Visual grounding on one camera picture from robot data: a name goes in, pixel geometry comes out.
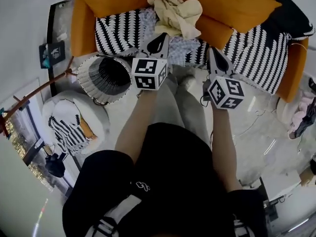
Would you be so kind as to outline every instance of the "tiled floor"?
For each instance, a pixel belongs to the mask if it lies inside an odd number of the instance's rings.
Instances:
[[[67,34],[65,39],[67,57],[70,57],[70,25],[73,2],[65,4],[63,8],[56,10],[54,30],[56,37],[62,33]],[[72,67],[76,69],[87,57],[75,58]],[[62,73],[68,60],[54,68],[55,75]],[[207,75],[206,71],[196,70],[196,83],[190,88],[190,92],[198,100],[202,92],[202,82]],[[72,83],[71,78],[57,82],[57,89],[63,91],[72,89],[82,92],[78,82]],[[312,139],[316,134],[316,126],[309,128],[301,142],[301,138],[289,140],[286,128],[280,123],[275,114],[277,97],[270,96],[258,89],[245,84],[246,99],[241,106],[230,112],[233,138],[237,150],[237,177],[243,184],[249,184],[256,180],[263,172],[284,173],[290,170],[299,172],[305,167],[316,148],[316,141]],[[132,86],[125,97],[116,103],[108,105],[111,131],[107,141],[100,149],[113,149],[117,137],[132,112],[137,101],[138,90]],[[209,105],[204,108],[207,130],[212,131],[212,109]],[[85,156],[79,156],[83,163]]]

